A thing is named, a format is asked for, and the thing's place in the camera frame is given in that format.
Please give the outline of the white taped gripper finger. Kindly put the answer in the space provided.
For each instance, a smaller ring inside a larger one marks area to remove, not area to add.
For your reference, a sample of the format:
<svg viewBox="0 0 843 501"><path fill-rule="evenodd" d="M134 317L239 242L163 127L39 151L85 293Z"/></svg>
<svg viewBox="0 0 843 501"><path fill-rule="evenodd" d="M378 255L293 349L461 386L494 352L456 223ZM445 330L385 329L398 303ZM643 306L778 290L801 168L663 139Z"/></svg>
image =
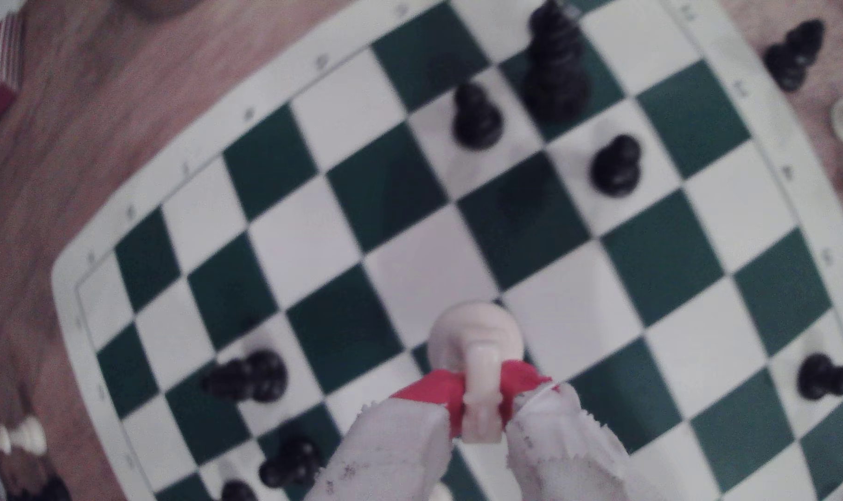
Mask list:
<svg viewBox="0 0 843 501"><path fill-rule="evenodd" d="M363 408L305 500L428 500L459 434L465 380L433 371Z"/></svg>
<svg viewBox="0 0 843 501"><path fill-rule="evenodd" d="M503 363L507 465L524 500L665 500L575 388L526 362Z"/></svg>

